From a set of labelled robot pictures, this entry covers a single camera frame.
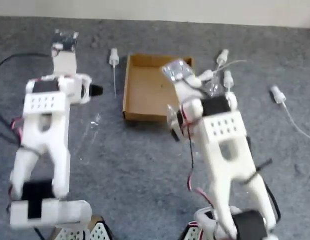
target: cardboard box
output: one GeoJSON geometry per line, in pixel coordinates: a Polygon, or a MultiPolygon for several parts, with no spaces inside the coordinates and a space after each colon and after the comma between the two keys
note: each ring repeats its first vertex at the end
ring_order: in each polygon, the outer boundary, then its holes
{"type": "MultiPolygon", "coordinates": [[[[123,115],[126,120],[166,121],[167,104],[178,106],[174,86],[160,71],[177,56],[135,54],[128,56],[123,115]]],[[[194,60],[182,57],[191,67],[194,60]]]]}

